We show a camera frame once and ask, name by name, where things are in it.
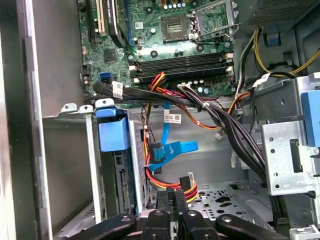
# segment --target metal bracket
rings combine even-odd
[[[304,228],[293,228],[290,229],[291,240],[311,240],[319,239],[320,232],[315,225]]]
[[[95,101],[94,105],[96,109],[112,107],[115,105],[115,101],[112,98],[104,98]]]
[[[94,107],[91,105],[83,105],[79,108],[80,114],[93,114],[94,113]]]
[[[76,112],[77,109],[77,104],[75,103],[67,103],[61,108],[61,113],[71,113],[71,112]]]
[[[314,191],[320,196],[319,178],[311,156],[318,149],[307,145],[303,121],[262,126],[266,173],[270,195],[302,194]]]

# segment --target blue tab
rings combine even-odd
[[[95,116],[96,118],[107,118],[107,117],[115,117],[117,114],[117,110],[116,108],[112,107],[112,108],[103,108],[100,110],[97,110],[95,112]]]
[[[198,150],[198,143],[196,141],[186,141],[181,143],[181,153],[189,153]]]
[[[320,147],[320,90],[301,94],[308,146]]]
[[[127,118],[98,125],[101,152],[126,150],[130,146]]]

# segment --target ventilation holes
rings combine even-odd
[[[317,0],[263,0],[249,19],[249,25],[288,21],[299,18]]]

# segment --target sata port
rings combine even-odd
[[[101,72],[99,73],[100,81],[102,83],[110,83],[112,81],[112,73],[111,72]]]

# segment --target green motherboard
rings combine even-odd
[[[119,48],[101,24],[102,8],[116,5]],[[78,0],[86,92],[108,73],[111,81],[148,89],[160,72],[164,87],[188,84],[203,97],[234,94],[228,0]]]

